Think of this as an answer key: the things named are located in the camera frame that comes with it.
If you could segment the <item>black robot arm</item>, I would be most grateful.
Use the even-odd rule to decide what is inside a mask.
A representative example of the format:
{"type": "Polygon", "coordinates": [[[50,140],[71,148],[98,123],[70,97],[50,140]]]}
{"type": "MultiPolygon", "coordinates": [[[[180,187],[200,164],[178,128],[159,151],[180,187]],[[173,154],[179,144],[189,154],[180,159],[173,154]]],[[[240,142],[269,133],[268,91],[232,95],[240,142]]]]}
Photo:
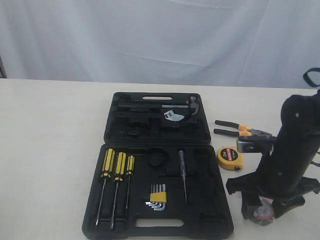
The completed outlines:
{"type": "Polygon", "coordinates": [[[240,136],[240,153],[261,153],[254,172],[229,178],[230,195],[241,192],[241,213],[250,219],[262,206],[261,198],[272,200],[274,218],[305,204],[304,195],[320,192],[320,182],[304,173],[320,148],[320,94],[292,95],[280,111],[277,136],[240,136]]]}

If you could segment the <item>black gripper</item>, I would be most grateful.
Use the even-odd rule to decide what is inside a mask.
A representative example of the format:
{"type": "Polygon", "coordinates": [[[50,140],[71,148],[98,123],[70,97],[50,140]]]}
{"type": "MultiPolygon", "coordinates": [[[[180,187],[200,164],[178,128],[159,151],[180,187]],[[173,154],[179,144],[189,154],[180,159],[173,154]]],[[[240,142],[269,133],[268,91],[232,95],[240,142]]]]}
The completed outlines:
{"type": "Polygon", "coordinates": [[[228,193],[241,192],[241,213],[245,220],[252,219],[255,210],[262,206],[259,196],[272,199],[274,218],[305,204],[303,195],[320,192],[315,178],[304,176],[320,147],[318,136],[302,138],[276,137],[272,149],[262,153],[254,172],[229,178],[228,193]]]}

